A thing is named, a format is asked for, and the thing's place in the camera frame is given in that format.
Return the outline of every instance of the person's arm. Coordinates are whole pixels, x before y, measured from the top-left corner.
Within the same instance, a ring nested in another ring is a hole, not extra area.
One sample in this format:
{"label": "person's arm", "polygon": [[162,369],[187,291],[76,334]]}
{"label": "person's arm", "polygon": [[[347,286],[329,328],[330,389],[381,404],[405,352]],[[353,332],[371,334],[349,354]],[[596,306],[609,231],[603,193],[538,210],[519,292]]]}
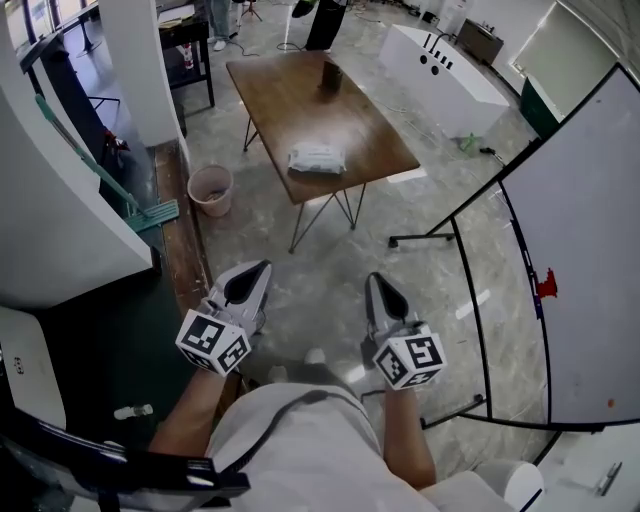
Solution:
{"label": "person's arm", "polygon": [[149,451],[204,457],[224,377],[198,369],[149,445]]}
{"label": "person's arm", "polygon": [[436,467],[420,427],[412,389],[385,393],[384,460],[389,470],[415,489],[436,483]]}

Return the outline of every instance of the cable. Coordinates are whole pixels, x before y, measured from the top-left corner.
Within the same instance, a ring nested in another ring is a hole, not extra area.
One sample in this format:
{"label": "cable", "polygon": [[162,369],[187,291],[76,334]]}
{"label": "cable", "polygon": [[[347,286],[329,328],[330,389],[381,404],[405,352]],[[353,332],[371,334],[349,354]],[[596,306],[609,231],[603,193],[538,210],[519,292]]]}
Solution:
{"label": "cable", "polygon": [[374,389],[373,391],[367,391],[360,395],[360,402],[368,396],[383,395],[386,391],[384,389]]}
{"label": "cable", "polygon": [[236,386],[236,400],[240,398],[240,393],[242,393],[242,384],[244,381],[244,376],[240,373],[240,378],[238,379],[238,385]]}
{"label": "cable", "polygon": [[355,14],[356,18],[360,18],[361,20],[368,21],[369,23],[380,23],[380,20],[370,20],[369,18],[365,18],[363,16],[358,16],[358,14],[362,14],[361,12],[357,12]]}
{"label": "cable", "polygon": [[287,51],[287,46],[293,46],[293,47],[294,47],[296,50],[298,50],[299,52],[303,51],[303,48],[300,48],[300,47],[299,47],[297,44],[295,44],[295,43],[279,43],[279,44],[276,46],[276,48],[277,48],[278,50],[281,50],[281,51],[283,51],[283,52],[286,52],[286,51]]}
{"label": "cable", "polygon": [[234,44],[234,45],[238,46],[242,50],[242,56],[243,57],[260,57],[260,55],[257,54],[257,53],[246,53],[244,47],[241,44],[234,43],[233,41],[227,41],[227,43],[228,44]]}
{"label": "cable", "polygon": [[[413,124],[411,121],[407,121],[406,119],[404,120],[405,123],[407,123],[409,126],[411,126],[411,128],[413,128],[415,131],[417,131],[420,135],[422,135],[423,137],[426,137],[427,139],[429,139],[431,142],[433,142],[436,146],[439,146],[439,144],[430,136],[427,135],[426,133],[420,131],[418,129],[418,127]],[[444,147],[442,147],[442,150],[447,154],[447,156],[449,158],[451,158],[452,161],[456,161],[456,160],[460,160],[459,158],[454,157],[451,153],[449,153]]]}
{"label": "cable", "polygon": [[384,103],[382,103],[380,100],[377,100],[375,98],[373,98],[373,101],[375,101],[376,103],[380,103],[380,105],[382,105],[384,108],[387,108],[389,110],[391,110],[391,112],[399,112],[400,114],[406,114],[407,113],[407,109],[406,108],[391,108],[389,105],[386,105]]}
{"label": "cable", "polygon": [[339,395],[337,393],[329,393],[329,392],[324,391],[322,389],[315,389],[313,391],[309,391],[309,392],[305,393],[304,395],[296,398],[295,400],[292,400],[291,402],[289,402],[288,404],[284,405],[280,409],[278,409],[278,411],[274,415],[273,419],[271,420],[271,423],[269,423],[269,426],[267,427],[267,430],[265,430],[262,433],[262,435],[258,438],[258,440],[253,444],[253,446],[251,448],[249,448],[235,462],[232,462],[223,471],[221,471],[220,474],[224,475],[224,476],[228,476],[230,474],[237,473],[242,468],[244,468],[247,464],[249,464],[249,462],[251,462],[251,460],[253,459],[255,454],[258,452],[258,450],[260,450],[260,448],[262,448],[264,443],[266,443],[267,440],[271,437],[271,435],[273,434],[274,430],[276,429],[276,427],[278,426],[278,424],[280,423],[282,418],[287,414],[287,412],[289,412],[290,409],[292,409],[292,408],[294,408],[294,407],[296,407],[296,406],[298,406],[300,404],[312,405],[312,404],[315,404],[315,403],[320,402],[322,400],[326,400],[328,398],[337,398],[338,400],[342,400],[343,402],[346,402],[350,406],[354,407],[361,414],[363,414],[363,416],[366,418],[366,415],[364,415],[362,410],[359,407],[357,407],[356,405],[354,405],[354,403],[351,400],[349,400],[347,397],[344,397],[344,396]]}
{"label": "cable", "polygon": [[366,11],[367,10],[367,2],[366,0],[363,2],[353,2],[353,1],[349,1],[347,3],[347,10],[345,12],[351,12],[353,9],[359,9],[361,11]]}
{"label": "cable", "polygon": [[[538,393],[540,394],[540,401],[542,401],[542,392],[544,391],[544,388],[546,388],[546,387],[547,387],[547,383],[543,382],[542,385],[540,386],[540,389],[538,390]],[[537,403],[538,403],[537,400],[533,400],[532,402],[529,403],[529,405],[527,405],[519,413],[514,414],[513,416],[511,416],[511,418],[509,418],[509,421],[513,421],[516,418],[519,418],[520,416],[522,416],[525,412],[527,412],[529,409],[531,409],[531,407],[533,407]]]}

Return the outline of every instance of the person's legs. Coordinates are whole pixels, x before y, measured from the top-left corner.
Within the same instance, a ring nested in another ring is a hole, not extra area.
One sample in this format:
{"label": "person's legs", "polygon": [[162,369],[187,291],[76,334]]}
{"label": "person's legs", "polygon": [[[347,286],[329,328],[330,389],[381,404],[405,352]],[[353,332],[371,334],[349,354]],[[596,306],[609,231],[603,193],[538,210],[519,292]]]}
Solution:
{"label": "person's legs", "polygon": [[320,0],[305,48],[309,51],[329,50],[340,30],[346,10],[346,6],[333,0]]}
{"label": "person's legs", "polygon": [[213,33],[216,41],[229,41],[229,4],[231,0],[210,0],[213,4]]}
{"label": "person's legs", "polygon": [[207,21],[213,30],[213,0],[204,0],[204,10],[207,13]]}

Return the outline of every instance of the bottle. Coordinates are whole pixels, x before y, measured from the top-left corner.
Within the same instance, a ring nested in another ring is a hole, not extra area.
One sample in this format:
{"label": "bottle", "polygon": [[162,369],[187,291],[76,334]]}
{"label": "bottle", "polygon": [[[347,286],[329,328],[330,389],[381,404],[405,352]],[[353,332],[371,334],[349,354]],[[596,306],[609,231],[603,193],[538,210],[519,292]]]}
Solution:
{"label": "bottle", "polygon": [[151,407],[151,404],[123,407],[122,409],[113,411],[113,416],[117,420],[126,420],[127,418],[133,418],[134,416],[148,416],[149,414],[153,414],[153,407]]}

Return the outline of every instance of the table leg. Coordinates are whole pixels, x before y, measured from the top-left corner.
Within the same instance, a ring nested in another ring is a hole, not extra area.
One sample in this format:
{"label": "table leg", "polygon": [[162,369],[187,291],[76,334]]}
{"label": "table leg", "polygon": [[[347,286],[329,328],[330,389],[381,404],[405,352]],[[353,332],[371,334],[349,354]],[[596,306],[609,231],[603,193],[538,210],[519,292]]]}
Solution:
{"label": "table leg", "polygon": [[213,98],[213,83],[211,81],[211,63],[209,62],[209,47],[207,46],[206,39],[200,39],[198,41],[200,45],[200,58],[204,62],[204,72],[207,75],[207,91],[209,92],[209,104],[211,107],[216,106],[216,102]]}
{"label": "table leg", "polygon": [[84,27],[84,18],[80,18],[80,28],[82,29],[82,37],[84,38],[84,49],[78,54],[78,57],[83,57],[84,55],[88,55],[95,48],[102,44],[102,41],[98,41],[97,43],[92,43],[87,36],[87,30]]}
{"label": "table leg", "polygon": [[362,192],[360,192],[360,201],[358,201],[358,210],[356,211],[355,218],[353,217],[353,212],[351,211],[351,203],[349,202],[347,191],[346,190],[342,191],[342,193],[344,194],[344,200],[347,203],[346,209],[344,206],[342,206],[342,202],[340,201],[340,199],[338,199],[338,196],[336,196],[336,201],[338,201],[338,204],[340,205],[340,208],[342,208],[343,213],[347,217],[349,224],[351,224],[351,230],[356,229],[356,224],[358,223],[358,217],[360,216],[360,208],[362,207],[362,200],[364,199],[364,191],[366,190],[366,188],[367,188],[367,184],[364,183],[362,185]]}
{"label": "table leg", "polygon": [[322,210],[324,210],[327,205],[329,204],[329,202],[333,199],[336,198],[335,194],[331,194],[331,196],[329,197],[329,199],[327,199],[325,201],[325,203],[322,205],[322,208],[320,208],[318,210],[318,213],[316,213],[313,217],[313,219],[311,219],[311,222],[309,222],[309,224],[307,225],[306,228],[304,228],[304,231],[302,232],[302,234],[300,235],[300,237],[298,237],[298,239],[296,240],[296,235],[298,234],[298,228],[300,227],[300,220],[302,219],[302,211],[304,210],[304,205],[307,203],[302,203],[300,205],[300,211],[298,212],[298,220],[296,221],[296,227],[293,230],[293,237],[291,238],[291,246],[289,247],[289,254],[293,254],[293,251],[295,250],[295,248],[298,246],[298,244],[302,241],[302,239],[304,238],[304,235],[307,234],[307,231],[309,231],[309,228],[311,228],[311,226],[313,226],[313,223],[316,221],[316,219],[320,216],[320,214],[322,213]]}
{"label": "table leg", "polygon": [[358,202],[358,211],[356,212],[356,219],[353,221],[353,226],[351,229],[356,229],[356,224],[358,223],[358,217],[360,217],[360,208],[362,208],[362,200],[364,199],[364,191],[367,188],[367,184],[362,184],[362,192],[360,192],[360,201]]}
{"label": "table leg", "polygon": [[258,135],[258,130],[256,130],[255,133],[249,139],[249,142],[247,142],[247,139],[249,138],[249,128],[250,127],[251,127],[251,116],[249,116],[249,122],[247,123],[247,133],[244,134],[244,149],[243,149],[243,151],[245,153],[247,152],[247,149],[249,148],[249,144],[251,144],[253,142],[253,139],[256,138],[256,135]]}

